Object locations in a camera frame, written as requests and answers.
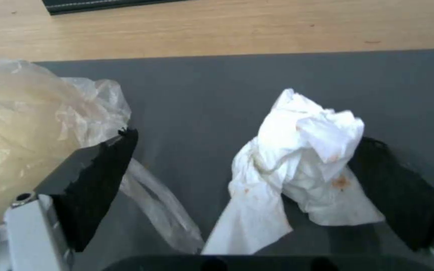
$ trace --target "white paper towel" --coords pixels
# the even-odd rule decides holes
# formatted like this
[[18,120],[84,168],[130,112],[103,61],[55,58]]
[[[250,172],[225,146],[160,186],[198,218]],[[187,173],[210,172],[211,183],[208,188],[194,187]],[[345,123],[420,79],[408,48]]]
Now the white paper towel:
[[234,158],[231,200],[202,254],[253,254],[291,232],[281,193],[319,225],[383,220],[346,167],[363,130],[350,111],[324,110],[284,90]]

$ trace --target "plastic bag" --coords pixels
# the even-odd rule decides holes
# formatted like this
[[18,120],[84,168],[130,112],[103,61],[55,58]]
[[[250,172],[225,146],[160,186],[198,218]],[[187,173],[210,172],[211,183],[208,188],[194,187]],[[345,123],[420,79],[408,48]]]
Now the plastic bag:
[[231,201],[203,254],[252,254],[289,233],[281,193],[319,225],[383,220],[346,167],[363,130],[350,111],[325,110],[284,90],[232,162]]
[[200,230],[182,204],[135,159],[128,165],[120,190],[138,203],[155,229],[172,248],[194,254],[203,247]]
[[[116,82],[59,78],[29,62],[0,60],[0,221],[15,196],[33,190],[76,149],[115,137],[119,129],[127,126],[130,115]],[[139,186],[136,180],[140,179],[132,173],[127,176],[127,184]],[[163,202],[172,201],[180,208],[176,224],[166,227],[168,232],[160,232],[164,239],[168,241],[171,235],[186,240],[180,234],[187,232],[181,231],[179,225],[193,226],[188,240],[193,240],[194,234],[200,235],[172,193],[156,180],[152,185]],[[159,204],[153,199],[135,202],[144,210]],[[173,209],[167,211],[161,205],[155,208],[161,208],[172,221]],[[167,226],[163,216],[160,218]],[[160,227],[160,220],[150,220]],[[193,243],[191,249],[185,247],[184,241],[171,243],[176,244],[186,252],[196,250]]]

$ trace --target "gray surface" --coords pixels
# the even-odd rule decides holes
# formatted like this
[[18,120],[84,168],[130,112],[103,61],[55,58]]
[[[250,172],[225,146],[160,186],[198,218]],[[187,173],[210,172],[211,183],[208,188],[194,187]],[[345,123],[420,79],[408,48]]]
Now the gray surface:
[[[286,87],[324,107],[352,110],[364,120],[366,135],[393,146],[434,184],[434,50],[41,64],[59,76],[122,85],[131,124],[140,132],[135,157],[180,199],[204,239],[229,200],[232,158]],[[320,227],[284,201],[294,231],[259,254],[397,254],[427,261],[384,223]],[[119,195],[77,268],[173,253]]]

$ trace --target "wooden surface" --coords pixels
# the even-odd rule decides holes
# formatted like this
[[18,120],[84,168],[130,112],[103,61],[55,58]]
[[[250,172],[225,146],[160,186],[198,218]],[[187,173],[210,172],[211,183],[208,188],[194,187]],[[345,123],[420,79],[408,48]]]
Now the wooden surface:
[[0,57],[41,60],[434,48],[434,0],[188,0],[50,17],[0,0]]

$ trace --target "black object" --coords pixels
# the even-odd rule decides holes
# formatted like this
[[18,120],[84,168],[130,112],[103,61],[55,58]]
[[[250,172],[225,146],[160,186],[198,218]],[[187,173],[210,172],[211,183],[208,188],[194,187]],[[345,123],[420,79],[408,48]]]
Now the black object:
[[129,257],[104,271],[431,271],[428,266],[400,257],[262,257],[163,256]]
[[412,250],[434,238],[434,188],[400,164],[383,142],[364,137],[348,163],[367,197]]
[[77,252],[85,249],[107,214],[136,147],[136,130],[119,134],[74,152],[36,188],[52,196],[67,242]]
[[182,0],[43,0],[51,15]]

